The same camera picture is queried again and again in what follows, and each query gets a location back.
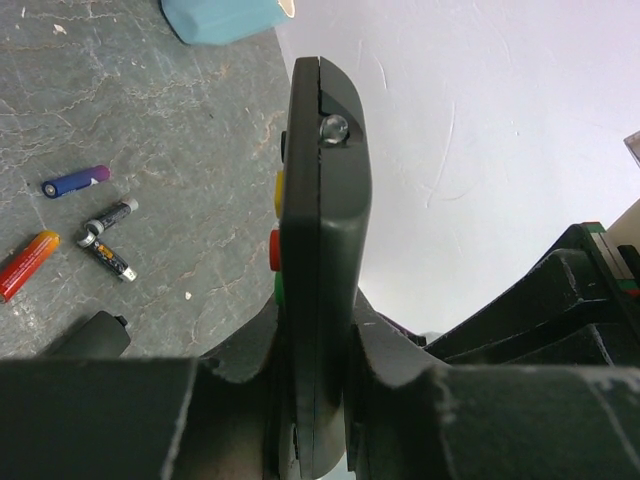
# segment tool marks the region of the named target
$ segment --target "gray marble surface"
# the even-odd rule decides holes
[[[0,27],[0,259],[45,228],[62,238],[0,305],[0,357],[36,354],[101,309],[129,320],[126,355],[209,350],[272,290],[289,91],[275,35],[189,47],[152,0],[8,0]],[[40,191],[97,164],[110,181]],[[101,238],[137,270],[133,284],[73,241],[125,194],[140,209]]]

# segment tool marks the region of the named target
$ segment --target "white wall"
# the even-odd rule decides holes
[[[353,78],[374,168],[361,285],[407,327],[446,331],[573,222],[640,193],[640,2],[296,0],[291,69]]]

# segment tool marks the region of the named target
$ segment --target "black plastic part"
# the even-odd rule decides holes
[[[175,478],[197,368],[195,359],[2,362],[0,478]]]
[[[330,114],[348,119],[354,141],[320,145],[318,125]],[[280,219],[284,321],[292,342],[301,474],[318,478],[344,452],[344,363],[371,208],[362,106],[331,62],[296,62],[287,132]]]
[[[631,270],[634,278],[640,278],[640,255],[633,245],[620,245],[620,256]]]
[[[426,350],[453,364],[522,363],[534,358],[534,363],[569,363],[572,358],[583,363],[579,359],[586,360],[585,342],[602,347],[594,335],[603,324],[624,327],[616,331],[631,334],[636,346],[630,348],[637,348],[638,318],[640,308],[612,276],[592,240],[590,224],[572,225],[522,280]],[[597,329],[583,330],[591,324],[598,324]],[[616,349],[623,348],[624,339],[614,343]],[[627,364],[635,356],[620,358]]]
[[[637,478],[637,369],[452,368],[362,296],[355,319],[345,423],[358,480]],[[619,338],[609,327],[605,344]]]
[[[68,358],[118,358],[131,343],[131,338],[124,328],[126,324],[124,317],[114,317],[104,311],[98,312],[46,355]]]
[[[280,158],[282,159],[282,163],[284,163],[286,151],[287,151],[287,132],[284,131],[280,134]]]
[[[387,317],[386,315],[382,315],[379,314],[382,318],[384,318],[387,323],[389,325],[391,325],[393,328],[395,328],[396,330],[398,330],[401,334],[403,334],[405,337],[407,337],[409,340],[411,340],[414,344],[416,344],[418,347],[426,347],[427,346],[427,338],[423,335],[416,335],[415,333],[413,333],[412,331],[406,329],[405,327],[403,327],[402,325],[400,325],[399,323],[394,322],[393,320],[391,320],[389,317]]]

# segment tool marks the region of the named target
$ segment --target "aa battery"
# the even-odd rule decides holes
[[[100,235],[107,228],[112,227],[131,212],[138,209],[138,202],[135,198],[125,197],[113,208],[110,208],[98,218],[89,220],[84,224],[85,228],[94,235]]]
[[[42,192],[49,198],[58,198],[109,180],[109,177],[111,177],[109,169],[104,165],[97,165],[71,175],[47,180],[42,184]]]
[[[78,241],[78,245],[90,251],[100,263],[115,273],[121,280],[133,282],[138,276],[120,255],[98,240],[98,237],[93,233],[86,232],[86,235]]]
[[[11,300],[18,290],[49,258],[60,245],[56,232],[41,232],[10,264],[0,273],[0,303]]]

